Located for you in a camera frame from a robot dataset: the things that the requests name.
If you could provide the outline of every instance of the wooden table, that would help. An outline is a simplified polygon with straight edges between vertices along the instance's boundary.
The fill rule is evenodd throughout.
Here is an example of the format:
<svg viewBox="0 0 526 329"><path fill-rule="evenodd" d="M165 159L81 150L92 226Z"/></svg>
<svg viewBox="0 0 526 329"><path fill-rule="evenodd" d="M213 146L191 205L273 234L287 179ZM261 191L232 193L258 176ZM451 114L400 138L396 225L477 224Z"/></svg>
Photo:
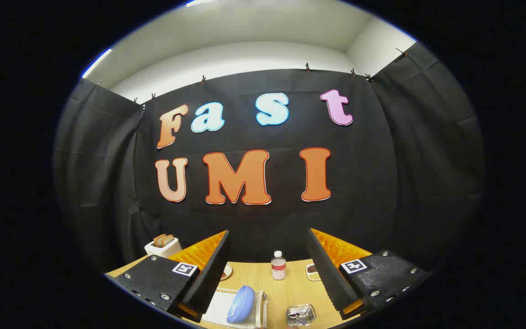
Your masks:
<svg viewBox="0 0 526 329"><path fill-rule="evenodd" d="M116 277L146 257L107 274ZM313 263L313 260L288 262L286 278L281 281L276 281L271 277L271 263L228 263L232 266L231 277L221 281L219 288L238 290L243 285L247 285L254 290L265 291L269 301L267 304L268 329L286 329L286 309L299 304L312 304L316 311L317 318L306 327L307 329L326 329L359 317L357 315L342 321L340 314L330 302L322 281L307 279L305 265ZM206 321L201 321L198 325L209 329L228 328Z"/></svg>

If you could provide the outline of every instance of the black fabric backdrop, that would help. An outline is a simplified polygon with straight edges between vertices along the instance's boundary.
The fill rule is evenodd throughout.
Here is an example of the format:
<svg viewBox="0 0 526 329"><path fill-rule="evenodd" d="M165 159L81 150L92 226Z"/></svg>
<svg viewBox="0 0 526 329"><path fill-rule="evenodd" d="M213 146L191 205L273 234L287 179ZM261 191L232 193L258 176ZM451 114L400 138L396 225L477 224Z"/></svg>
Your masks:
<svg viewBox="0 0 526 329"><path fill-rule="evenodd" d="M274 250L309 258L305 229L314 227L370 251L394 250L431 269L473 218L482 192L482 138L473 108L451 73L416 43L374 82L333 71L274 69L193 84L138 104L82 80L61 118L54 155L56 188L66 219L101 271L145 254L143 246L173 233L182 247L224 229L233 261L266 262ZM346 96L348 127L330 120L320 94ZM289 118L262 127L255 100L268 92L289 98ZM221 102L225 125L193 133L196 109ZM159 117L186 104L173 144L157 149ZM324 147L328 200L304 202L299 152ZM223 152L234 169L247 150L269 152L271 204L205 202L202 157ZM187 158L186 199L163 199L156 160ZM173 166L171 189L177 188Z"/></svg>

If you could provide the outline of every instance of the white dish rack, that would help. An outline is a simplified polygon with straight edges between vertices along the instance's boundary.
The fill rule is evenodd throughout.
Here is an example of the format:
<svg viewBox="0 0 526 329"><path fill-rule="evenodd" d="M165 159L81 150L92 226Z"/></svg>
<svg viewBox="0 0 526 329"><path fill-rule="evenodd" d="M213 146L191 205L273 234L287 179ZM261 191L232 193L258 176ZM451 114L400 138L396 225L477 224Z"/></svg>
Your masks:
<svg viewBox="0 0 526 329"><path fill-rule="evenodd" d="M255 291L255 302L247 319L241 323L228 323L226 317L238 290L217 288L210 306L202 316L203 321L208 321L223 327L236 329L256 329L267 327L267 295L265 292Z"/></svg>

